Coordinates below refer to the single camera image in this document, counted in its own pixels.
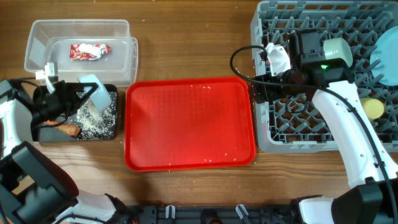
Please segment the red snack wrapper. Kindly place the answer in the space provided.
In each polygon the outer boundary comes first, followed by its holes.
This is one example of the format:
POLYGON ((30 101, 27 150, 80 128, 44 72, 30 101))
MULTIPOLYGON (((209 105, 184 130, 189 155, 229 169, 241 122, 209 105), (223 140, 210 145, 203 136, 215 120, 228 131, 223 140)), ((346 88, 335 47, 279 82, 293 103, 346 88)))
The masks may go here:
POLYGON ((108 44, 77 44, 70 48, 72 60, 98 60, 110 53, 111 47, 108 44))

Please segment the red serving tray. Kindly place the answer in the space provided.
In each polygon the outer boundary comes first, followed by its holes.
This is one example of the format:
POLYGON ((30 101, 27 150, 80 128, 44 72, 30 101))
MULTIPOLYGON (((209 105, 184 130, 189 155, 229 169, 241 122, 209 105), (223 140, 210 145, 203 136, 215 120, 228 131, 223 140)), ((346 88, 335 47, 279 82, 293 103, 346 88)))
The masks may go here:
POLYGON ((248 85, 237 77, 137 82, 124 133, 136 172, 246 166, 256 156, 248 85))

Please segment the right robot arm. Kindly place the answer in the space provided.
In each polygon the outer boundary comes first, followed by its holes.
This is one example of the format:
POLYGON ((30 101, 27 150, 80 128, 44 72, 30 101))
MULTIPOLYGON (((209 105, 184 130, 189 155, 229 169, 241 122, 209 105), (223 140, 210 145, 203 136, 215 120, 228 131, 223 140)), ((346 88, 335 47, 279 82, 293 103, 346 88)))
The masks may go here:
POLYGON ((315 30, 291 34, 288 47, 259 47, 270 75, 256 77, 257 101, 304 94, 325 120, 343 162, 349 190, 337 198, 298 201, 302 223, 396 223, 397 164, 384 149, 361 104, 351 49, 315 30))

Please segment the yellow plastic cup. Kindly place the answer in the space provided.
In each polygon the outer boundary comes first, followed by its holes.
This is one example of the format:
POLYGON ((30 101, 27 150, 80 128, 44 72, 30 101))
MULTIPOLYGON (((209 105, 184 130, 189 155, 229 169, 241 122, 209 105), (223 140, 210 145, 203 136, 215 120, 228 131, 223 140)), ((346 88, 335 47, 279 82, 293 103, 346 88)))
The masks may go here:
POLYGON ((361 98, 360 102, 369 120, 378 119, 385 112, 384 104, 380 100, 374 98, 361 98))

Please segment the black mounting rail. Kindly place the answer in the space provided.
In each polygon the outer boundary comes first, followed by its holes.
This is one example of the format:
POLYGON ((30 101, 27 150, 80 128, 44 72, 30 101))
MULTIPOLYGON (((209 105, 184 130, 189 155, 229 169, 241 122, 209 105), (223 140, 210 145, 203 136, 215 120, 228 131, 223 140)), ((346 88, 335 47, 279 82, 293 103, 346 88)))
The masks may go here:
POLYGON ((297 224, 303 223, 296 201, 290 204, 251 207, 184 207, 179 205, 131 206, 132 215, 123 222, 130 224, 297 224))

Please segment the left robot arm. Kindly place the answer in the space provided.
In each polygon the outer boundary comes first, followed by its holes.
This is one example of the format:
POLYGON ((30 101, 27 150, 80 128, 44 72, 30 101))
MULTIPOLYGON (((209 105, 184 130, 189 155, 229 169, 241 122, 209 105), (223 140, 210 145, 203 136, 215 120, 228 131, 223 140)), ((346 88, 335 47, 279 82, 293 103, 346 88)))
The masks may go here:
POLYGON ((118 198, 78 190, 73 179, 33 145, 44 122, 76 113, 97 83, 39 87, 32 100, 21 79, 1 81, 1 218, 4 223, 127 223, 132 211, 118 198))

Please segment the clear plastic bin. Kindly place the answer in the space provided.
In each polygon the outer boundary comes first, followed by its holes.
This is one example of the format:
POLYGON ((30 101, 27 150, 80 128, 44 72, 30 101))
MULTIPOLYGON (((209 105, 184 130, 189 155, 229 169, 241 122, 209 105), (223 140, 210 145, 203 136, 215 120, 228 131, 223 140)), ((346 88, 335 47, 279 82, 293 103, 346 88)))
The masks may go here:
POLYGON ((37 20, 30 30, 24 68, 35 73, 55 62, 58 77, 76 82, 79 77, 96 75, 104 84, 129 86, 137 79, 138 41, 122 19, 37 20), (110 53, 97 60, 74 60, 72 45, 107 44, 110 53))

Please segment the grey dishwasher rack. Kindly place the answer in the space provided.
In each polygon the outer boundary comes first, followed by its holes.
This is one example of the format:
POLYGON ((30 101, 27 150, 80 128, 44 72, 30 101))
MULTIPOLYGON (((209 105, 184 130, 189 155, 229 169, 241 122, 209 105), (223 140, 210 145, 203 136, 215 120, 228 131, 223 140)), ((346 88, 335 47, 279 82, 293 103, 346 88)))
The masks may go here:
MULTIPOLYGON (((286 46, 290 34, 316 29, 321 40, 343 38, 353 54, 351 67, 360 98, 384 104, 372 126, 389 152, 397 150, 397 87, 385 85, 376 58, 377 41, 397 27, 395 1, 262 1, 251 21, 253 45, 286 46)), ((265 152, 311 153, 334 151, 336 144, 326 122, 301 94, 256 105, 259 147, 265 152)))

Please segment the black waste tray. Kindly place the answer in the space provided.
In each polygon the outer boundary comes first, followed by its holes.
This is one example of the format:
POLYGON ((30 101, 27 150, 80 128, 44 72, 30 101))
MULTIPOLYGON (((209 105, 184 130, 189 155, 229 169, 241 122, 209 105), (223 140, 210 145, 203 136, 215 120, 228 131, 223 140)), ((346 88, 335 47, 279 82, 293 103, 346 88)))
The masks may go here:
POLYGON ((33 140, 37 142, 64 142, 114 139, 118 125, 118 89, 111 84, 105 84, 104 87, 108 91, 111 104, 100 114, 95 114, 94 106, 90 101, 87 101, 76 114, 69 116, 63 125, 36 130, 33 134, 33 140), (77 135, 71 136, 61 130, 66 126, 77 128, 77 135))

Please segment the green bowl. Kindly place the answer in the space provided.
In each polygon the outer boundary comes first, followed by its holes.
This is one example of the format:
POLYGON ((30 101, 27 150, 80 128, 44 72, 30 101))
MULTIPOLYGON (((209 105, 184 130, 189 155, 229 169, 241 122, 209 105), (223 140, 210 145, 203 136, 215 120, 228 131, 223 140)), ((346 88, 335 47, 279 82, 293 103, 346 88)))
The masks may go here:
POLYGON ((323 51, 327 60, 340 58, 345 61, 348 67, 351 67, 353 64, 353 55, 350 46, 347 41, 341 37, 325 40, 323 43, 323 51))

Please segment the orange carrot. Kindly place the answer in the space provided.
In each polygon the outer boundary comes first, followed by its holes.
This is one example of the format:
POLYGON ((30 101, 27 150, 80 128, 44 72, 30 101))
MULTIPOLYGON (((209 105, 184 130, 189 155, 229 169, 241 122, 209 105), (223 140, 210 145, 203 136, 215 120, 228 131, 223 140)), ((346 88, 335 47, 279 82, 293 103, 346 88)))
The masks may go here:
POLYGON ((53 126, 59 131, 73 137, 77 136, 80 132, 79 127, 75 124, 66 124, 59 121, 45 121, 45 124, 53 126))

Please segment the light blue plate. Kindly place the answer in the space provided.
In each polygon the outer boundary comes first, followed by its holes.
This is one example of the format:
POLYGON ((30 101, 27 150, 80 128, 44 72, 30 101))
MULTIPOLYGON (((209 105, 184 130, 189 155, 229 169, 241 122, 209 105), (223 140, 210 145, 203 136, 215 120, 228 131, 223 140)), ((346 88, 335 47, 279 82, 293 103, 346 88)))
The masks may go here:
POLYGON ((397 86, 397 26, 390 28, 376 42, 376 49, 371 53, 370 62, 378 62, 371 69, 374 78, 379 75, 379 83, 397 86))

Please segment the blue bowl with rice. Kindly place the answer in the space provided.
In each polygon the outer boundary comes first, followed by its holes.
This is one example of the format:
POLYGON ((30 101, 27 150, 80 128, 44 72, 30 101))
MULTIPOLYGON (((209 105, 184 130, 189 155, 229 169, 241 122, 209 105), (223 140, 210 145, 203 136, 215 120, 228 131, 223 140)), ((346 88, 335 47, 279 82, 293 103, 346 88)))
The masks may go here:
POLYGON ((90 95, 90 101, 98 114, 101 114, 110 104, 111 97, 105 86, 100 82, 94 74, 85 75, 78 79, 80 83, 96 83, 97 89, 90 95))

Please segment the spilled white rice pile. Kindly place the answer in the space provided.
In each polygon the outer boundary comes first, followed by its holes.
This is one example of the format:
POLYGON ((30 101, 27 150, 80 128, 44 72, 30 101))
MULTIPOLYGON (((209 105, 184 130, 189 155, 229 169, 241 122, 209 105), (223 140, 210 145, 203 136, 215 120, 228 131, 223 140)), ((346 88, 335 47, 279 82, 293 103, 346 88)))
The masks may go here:
POLYGON ((117 100, 116 91, 109 92, 111 104, 101 113, 95 114, 94 107, 87 101, 74 118, 80 132, 77 139, 81 141, 110 140, 116 135, 117 100))

